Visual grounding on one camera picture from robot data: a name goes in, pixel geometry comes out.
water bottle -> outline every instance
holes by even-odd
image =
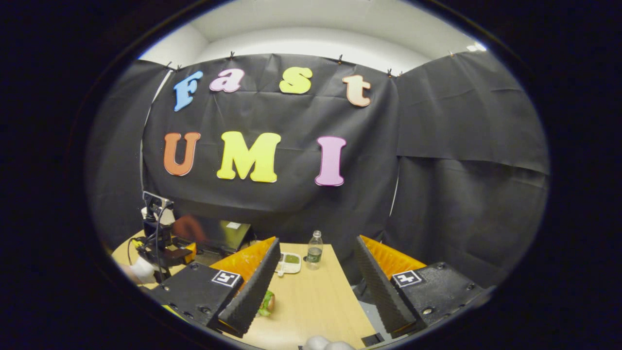
[[[317,270],[320,268],[320,259],[322,259],[322,233],[320,231],[313,232],[313,238],[309,241],[309,250],[307,251],[307,267],[309,270]]]

table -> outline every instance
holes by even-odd
[[[113,258],[117,262],[128,263],[126,245],[127,241],[114,251]],[[307,245],[281,243],[281,252],[303,257]],[[130,256],[135,262],[137,253],[133,245]],[[224,334],[269,350],[296,350],[298,345],[304,345],[315,335],[322,335],[330,341],[345,341],[356,349],[364,348],[361,338],[376,334],[376,331],[352,292],[333,247],[324,245],[318,270],[309,270],[306,263],[302,263],[299,273],[286,273],[283,277],[273,274],[268,289],[274,293],[276,303],[270,316],[255,318],[242,339]],[[174,274],[182,268],[174,267],[170,272]],[[145,286],[153,288],[157,284]]]

foam letter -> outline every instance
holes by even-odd
[[[308,68],[290,67],[283,72],[283,80],[279,83],[282,92],[305,93],[311,88],[313,72]]]
[[[341,149],[346,145],[346,140],[334,136],[323,136],[317,139],[322,147],[322,163],[320,174],[315,178],[319,186],[341,186],[343,177],[339,175]]]
[[[241,69],[227,69],[218,74],[220,78],[214,79],[210,84],[210,90],[234,92],[240,88],[239,82],[244,76],[244,71]]]
[[[371,103],[371,100],[368,97],[363,96],[363,89],[371,88],[371,84],[364,82],[362,75],[350,75],[349,77],[343,78],[342,81],[348,84],[346,96],[348,97],[348,101],[350,101],[350,103],[354,106],[360,107],[368,106]]]
[[[281,136],[273,133],[259,135],[249,150],[239,131],[227,131],[221,136],[225,141],[223,163],[216,176],[220,179],[233,179],[233,163],[235,162],[239,178],[246,179],[253,163],[255,169],[251,173],[251,180],[257,182],[276,182],[274,173],[274,152]]]
[[[195,93],[197,91],[197,79],[201,79],[202,76],[203,72],[199,70],[175,85],[173,88],[177,92],[177,104],[174,108],[175,111],[179,111],[192,102],[192,96],[188,93]]]
[[[182,135],[178,133],[170,133],[164,136],[164,169],[171,175],[184,176],[192,169],[194,163],[194,151],[197,140],[201,138],[200,133],[187,133],[183,138],[186,140],[186,153],[183,156],[183,163],[177,164],[175,161],[175,150],[177,142],[181,140]]]

letter m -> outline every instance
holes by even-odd
[[[255,164],[251,173],[251,180],[257,182],[276,182],[274,173],[274,152],[276,145],[281,142],[281,136],[273,133],[259,135],[251,149],[246,147],[242,134],[238,131],[227,131],[222,135],[225,141],[223,163],[216,176],[220,179],[235,178],[233,163],[238,170],[239,178],[246,179],[246,175]]]

blue letter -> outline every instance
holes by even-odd
[[[177,104],[175,106],[175,111],[179,111],[192,102],[192,96],[189,96],[188,93],[194,93],[197,91],[197,79],[201,79],[202,76],[203,72],[199,70],[175,85],[173,88],[177,92]]]

